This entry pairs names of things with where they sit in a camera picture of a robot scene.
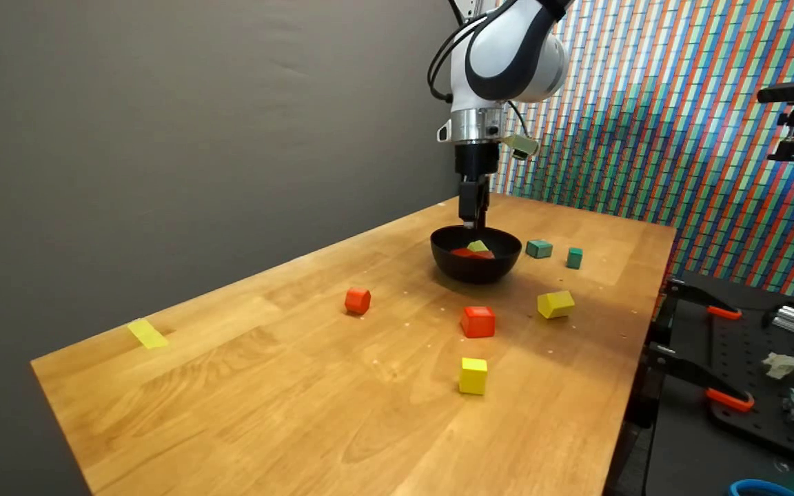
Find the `yellow sticky note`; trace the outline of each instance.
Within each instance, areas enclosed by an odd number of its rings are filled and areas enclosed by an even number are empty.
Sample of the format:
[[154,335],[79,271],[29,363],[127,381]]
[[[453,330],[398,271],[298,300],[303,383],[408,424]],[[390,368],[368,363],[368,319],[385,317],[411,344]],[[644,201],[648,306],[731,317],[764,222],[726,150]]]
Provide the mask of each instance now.
[[135,319],[127,328],[147,350],[172,344],[149,319]]

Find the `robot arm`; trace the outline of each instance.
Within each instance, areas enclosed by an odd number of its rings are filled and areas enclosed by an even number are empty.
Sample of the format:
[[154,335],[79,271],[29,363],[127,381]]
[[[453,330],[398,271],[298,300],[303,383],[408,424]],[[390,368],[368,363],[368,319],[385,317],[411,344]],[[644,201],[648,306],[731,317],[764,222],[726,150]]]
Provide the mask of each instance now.
[[487,228],[489,173],[499,166],[504,102],[538,102],[565,80],[565,52],[550,38],[571,0],[477,0],[451,41],[453,118],[437,133],[456,147],[458,216]]

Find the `red block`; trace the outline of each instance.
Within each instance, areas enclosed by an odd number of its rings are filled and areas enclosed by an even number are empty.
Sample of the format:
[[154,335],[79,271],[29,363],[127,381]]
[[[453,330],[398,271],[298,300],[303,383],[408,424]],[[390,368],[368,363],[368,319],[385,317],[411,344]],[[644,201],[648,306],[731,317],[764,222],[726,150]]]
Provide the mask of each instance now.
[[369,289],[350,288],[350,289],[345,293],[345,312],[349,312],[349,314],[368,314],[369,300],[374,300],[374,293],[369,293]]
[[487,306],[467,306],[462,312],[462,330],[470,340],[484,340],[498,335],[498,312]]

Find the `workbench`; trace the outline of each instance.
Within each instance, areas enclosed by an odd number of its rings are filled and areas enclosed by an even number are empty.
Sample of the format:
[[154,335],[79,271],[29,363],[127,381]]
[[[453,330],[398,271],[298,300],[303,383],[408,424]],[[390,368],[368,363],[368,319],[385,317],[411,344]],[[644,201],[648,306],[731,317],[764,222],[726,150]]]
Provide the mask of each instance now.
[[[88,489],[602,494],[677,233],[507,195],[489,222],[551,260],[522,253],[493,288],[441,277],[441,201],[147,314],[167,347],[124,324],[36,359]],[[349,288],[368,314],[345,314]],[[551,289],[571,317],[536,312]],[[498,337],[463,340],[463,306],[493,308]],[[456,392],[467,355],[489,361],[487,398]]]

